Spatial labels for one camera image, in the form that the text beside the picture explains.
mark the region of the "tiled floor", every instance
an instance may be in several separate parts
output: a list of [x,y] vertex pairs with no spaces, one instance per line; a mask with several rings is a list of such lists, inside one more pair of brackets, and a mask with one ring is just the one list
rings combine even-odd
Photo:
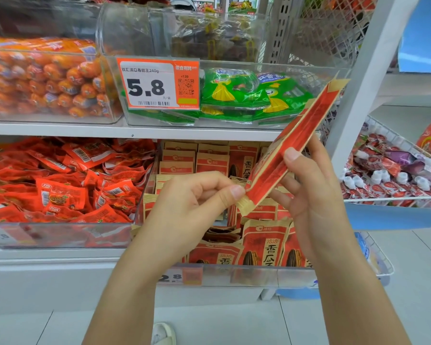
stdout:
[[[372,232],[396,272],[386,288],[413,344],[431,345],[431,229]],[[0,345],[80,344],[89,312],[0,316]],[[273,298],[247,305],[158,308],[179,344],[325,345],[319,300]]]

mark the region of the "orange price tag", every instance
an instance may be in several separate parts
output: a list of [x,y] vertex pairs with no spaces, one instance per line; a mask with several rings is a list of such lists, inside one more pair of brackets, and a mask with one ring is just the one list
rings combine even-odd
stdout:
[[199,110],[199,61],[117,57],[129,109]]

